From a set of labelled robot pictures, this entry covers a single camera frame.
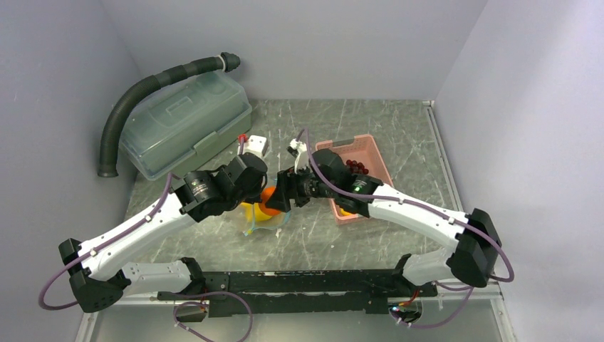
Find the yellow object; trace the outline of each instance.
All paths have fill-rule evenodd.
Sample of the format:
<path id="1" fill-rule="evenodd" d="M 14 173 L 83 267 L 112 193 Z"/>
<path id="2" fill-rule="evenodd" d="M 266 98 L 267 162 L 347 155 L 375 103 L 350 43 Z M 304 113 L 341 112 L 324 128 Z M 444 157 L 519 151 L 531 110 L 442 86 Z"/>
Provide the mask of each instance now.
<path id="1" fill-rule="evenodd" d="M 252 210 L 251 210 L 252 204 L 244 202 L 244 203 L 241 203 L 241 206 L 245 209 L 245 215 L 246 215 L 247 222 L 251 222 L 252 221 Z M 266 220 L 272 218 L 272 216 L 264 214 L 262 212 L 262 210 L 260 210 L 258 203 L 254 203 L 253 215 L 254 215 L 254 219 L 256 220 L 256 222 L 262 222 L 262 221 L 266 221 Z"/>
<path id="2" fill-rule="evenodd" d="M 344 209 L 342 209 L 342 208 L 340 208 L 340 214 L 342 214 L 342 216 L 350 216 L 350 215 L 354 215 L 354 214 L 351 214 L 351 213 L 349 213 L 349 212 L 345 211 L 345 210 L 344 210 Z"/>

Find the black flexible hose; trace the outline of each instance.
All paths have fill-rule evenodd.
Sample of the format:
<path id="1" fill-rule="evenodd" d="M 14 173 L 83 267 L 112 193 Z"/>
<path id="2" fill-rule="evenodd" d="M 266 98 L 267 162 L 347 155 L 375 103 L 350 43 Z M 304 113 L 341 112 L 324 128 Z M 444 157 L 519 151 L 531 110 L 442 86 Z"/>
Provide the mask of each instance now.
<path id="1" fill-rule="evenodd" d="M 117 177 L 118 148 L 120 136 L 128 116 L 136 105 L 161 88 L 180 82 L 191 76 L 222 70 L 234 70 L 241 61 L 233 53 L 223 52 L 220 57 L 208 57 L 167 69 L 157 75 L 148 76 L 130 87 L 115 104 L 105 123 L 100 138 L 99 177 Z"/>

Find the black end cap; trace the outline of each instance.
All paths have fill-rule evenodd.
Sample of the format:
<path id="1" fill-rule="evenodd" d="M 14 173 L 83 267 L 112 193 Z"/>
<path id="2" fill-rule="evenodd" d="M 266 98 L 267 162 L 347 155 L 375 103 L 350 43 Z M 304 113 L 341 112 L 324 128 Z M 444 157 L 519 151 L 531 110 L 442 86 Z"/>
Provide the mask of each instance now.
<path id="1" fill-rule="evenodd" d="M 99 165 L 97 175 L 103 178 L 114 178 L 118 176 L 118 169 L 115 165 Z"/>
<path id="2" fill-rule="evenodd" d="M 119 301 L 124 294 L 123 289 L 131 282 L 124 279 L 123 274 L 118 274 L 109 281 L 98 281 L 89 278 L 86 270 L 81 269 L 69 277 L 69 284 L 82 311 L 91 313 Z"/>
<path id="3" fill-rule="evenodd" d="M 67 265 L 73 260 L 78 258 L 78 252 L 80 251 L 81 242 L 76 239 L 67 239 L 61 244 L 58 245 L 59 254 L 61 254 L 61 260 L 63 261 L 63 265 Z M 71 267 L 68 271 L 69 275 L 74 275 L 77 271 L 82 269 L 82 264 L 76 264 Z"/>
<path id="4" fill-rule="evenodd" d="M 239 56 L 234 53 L 223 52 L 220 54 L 220 56 L 226 63 L 227 67 L 224 69 L 226 72 L 235 70 L 239 65 L 241 65 L 241 59 L 239 59 Z"/>
<path id="5" fill-rule="evenodd" d="M 501 246 L 499 235 L 487 212 L 474 209 L 468 216 L 468 224 L 485 233 Z M 465 284 L 485 287 L 495 267 L 498 257 L 497 250 L 485 239 L 468 229 L 458 234 L 456 238 L 459 240 L 457 249 L 447 260 L 451 272 Z"/>

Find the black metal base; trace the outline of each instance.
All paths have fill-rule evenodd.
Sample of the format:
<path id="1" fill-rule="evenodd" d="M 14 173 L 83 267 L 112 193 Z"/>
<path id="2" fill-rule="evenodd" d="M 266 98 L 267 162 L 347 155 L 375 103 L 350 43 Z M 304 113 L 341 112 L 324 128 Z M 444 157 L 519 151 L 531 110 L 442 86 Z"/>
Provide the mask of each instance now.
<path id="1" fill-rule="evenodd" d="M 245 299 L 255 314 L 365 311 L 387 314 L 388 298 L 436 296 L 436 287 L 417 288 L 392 269 L 342 271 L 204 272 L 204 292 L 229 291 Z M 160 292 L 161 301 L 182 300 Z M 246 309 L 231 297 L 209 297 L 209 317 L 245 314 Z"/>

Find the hose end connector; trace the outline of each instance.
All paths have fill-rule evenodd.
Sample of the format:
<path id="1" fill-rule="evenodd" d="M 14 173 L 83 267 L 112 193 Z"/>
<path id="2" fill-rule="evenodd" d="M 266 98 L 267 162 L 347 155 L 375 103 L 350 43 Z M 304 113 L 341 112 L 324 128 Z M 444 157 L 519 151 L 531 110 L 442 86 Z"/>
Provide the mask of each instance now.
<path id="1" fill-rule="evenodd" d="M 114 178 L 118 176 L 118 169 L 115 165 L 104 165 L 98 166 L 97 175 L 103 178 Z"/>
<path id="2" fill-rule="evenodd" d="M 237 69 L 237 67 L 241 64 L 241 59 L 239 59 L 239 56 L 234 53 L 223 52 L 220 54 L 220 56 L 226 64 L 224 71 L 227 73 Z"/>

